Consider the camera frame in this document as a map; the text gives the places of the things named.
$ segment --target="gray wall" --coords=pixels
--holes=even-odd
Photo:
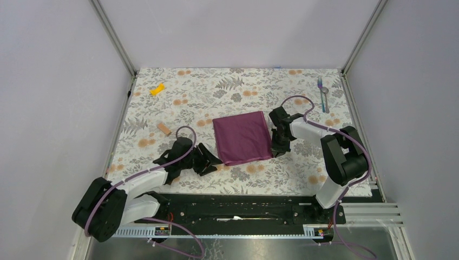
[[[417,259],[457,259],[459,1],[389,1],[349,82]]]
[[[378,0],[101,0],[140,67],[342,67]]]
[[[0,258],[62,260],[129,75],[89,1],[0,5]]]

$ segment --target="purple cloth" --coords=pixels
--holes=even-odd
[[[213,123],[218,157],[225,165],[273,158],[262,111],[217,118]]]

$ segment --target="fork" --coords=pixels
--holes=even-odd
[[[322,101],[322,112],[325,113],[324,97],[322,96],[322,77],[319,77],[319,79],[317,80],[317,87],[320,91],[320,100]]]

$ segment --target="small wooden block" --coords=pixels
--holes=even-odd
[[[159,130],[161,130],[166,136],[169,136],[172,132],[171,130],[169,130],[169,128],[167,128],[167,126],[165,126],[163,123],[159,123],[158,124],[158,128]]]

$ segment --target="floral tablecloth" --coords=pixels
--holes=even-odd
[[[317,78],[330,90],[330,113],[322,112]],[[165,89],[157,96],[150,90],[160,83]],[[152,161],[171,148],[175,130],[189,125],[198,140],[217,155],[212,119],[263,111],[268,113],[291,95],[306,95],[316,103],[309,118],[330,127],[351,125],[346,97],[336,69],[226,69],[143,68],[139,71],[119,137],[108,179],[120,179],[151,168]],[[303,113],[310,104],[292,99],[284,108],[290,114]],[[157,125],[163,122],[173,134],[165,136]],[[189,130],[180,135],[192,138]],[[292,151],[279,158],[238,166],[220,165],[218,171],[200,177],[193,170],[182,171],[173,183],[158,192],[201,194],[302,195],[317,193],[327,173],[322,151],[305,140],[291,143]],[[349,196],[371,196],[363,182],[352,187]]]

